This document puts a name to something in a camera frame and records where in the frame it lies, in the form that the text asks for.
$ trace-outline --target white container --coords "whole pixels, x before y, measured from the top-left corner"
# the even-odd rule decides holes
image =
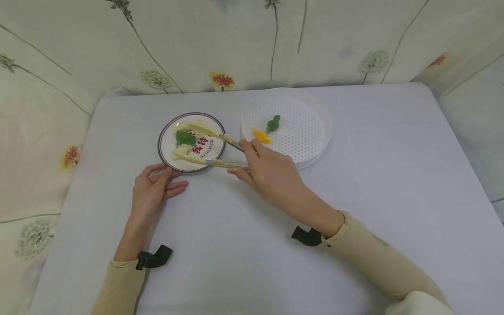
[[[289,155],[297,169],[315,162],[331,138],[331,119],[326,107],[302,90],[276,88],[249,100],[241,117],[241,133],[248,141],[253,128],[266,130],[274,115],[280,115],[280,127],[269,133],[270,149]]]

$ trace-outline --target black clip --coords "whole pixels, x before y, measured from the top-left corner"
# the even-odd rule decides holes
[[[173,251],[166,247],[165,245],[159,246],[157,252],[152,255],[146,251],[138,254],[138,264],[136,269],[142,270],[142,268],[157,268],[163,266],[170,258]]]
[[[291,238],[297,239],[303,245],[306,246],[317,246],[322,243],[322,235],[315,229],[310,229],[309,232],[306,232],[302,228],[296,226],[294,233],[292,233]]]

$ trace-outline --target beige sleeve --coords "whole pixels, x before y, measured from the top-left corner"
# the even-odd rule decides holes
[[[133,315],[145,278],[145,270],[135,269],[137,263],[110,263],[91,315]]]
[[[425,292],[447,304],[440,288],[420,268],[381,238],[368,231],[348,212],[345,224],[322,242],[344,255],[388,296],[399,301],[412,291]]]

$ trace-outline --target perforated basket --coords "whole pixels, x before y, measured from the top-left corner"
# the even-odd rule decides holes
[[[298,89],[276,88],[251,99],[241,117],[245,139],[254,138],[253,128],[266,130],[274,115],[280,127],[269,133],[267,147],[292,157],[297,169],[312,164],[331,137],[331,119],[325,106],[311,94]]]

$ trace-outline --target plate rim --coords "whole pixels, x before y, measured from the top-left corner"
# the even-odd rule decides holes
[[[203,166],[202,168],[199,168],[199,169],[196,169],[196,170],[193,170],[193,171],[185,171],[185,170],[181,170],[181,169],[178,169],[178,168],[174,167],[173,165],[171,165],[170,163],[168,163],[168,161],[163,157],[163,154],[161,153],[161,139],[163,138],[163,136],[164,136],[166,130],[168,129],[168,127],[170,127],[171,124],[173,124],[176,120],[181,119],[181,118],[186,117],[186,116],[195,115],[195,114],[197,114],[197,115],[203,115],[203,116],[206,116],[206,117],[208,117],[210,119],[213,119],[213,121],[215,121],[219,125],[219,127],[222,129],[222,132],[224,134],[226,133],[226,130],[224,129],[224,126],[221,124],[221,122],[217,118],[215,118],[214,116],[212,116],[210,114],[203,113],[203,112],[193,111],[193,112],[189,112],[189,113],[185,113],[185,114],[179,115],[179,116],[175,117],[174,119],[170,120],[170,122],[167,123],[163,127],[163,130],[159,134],[158,144],[157,144],[158,155],[159,155],[159,158],[161,159],[161,161],[163,161],[163,163],[165,165],[167,165],[168,167],[171,167],[174,171],[177,171],[177,172],[183,173],[183,174],[198,173],[198,172],[206,170],[211,165]],[[217,155],[217,159],[220,158],[221,155],[224,153],[224,149],[225,148],[226,148],[226,142],[224,141],[223,144],[222,144],[222,149],[219,152],[219,154]]]

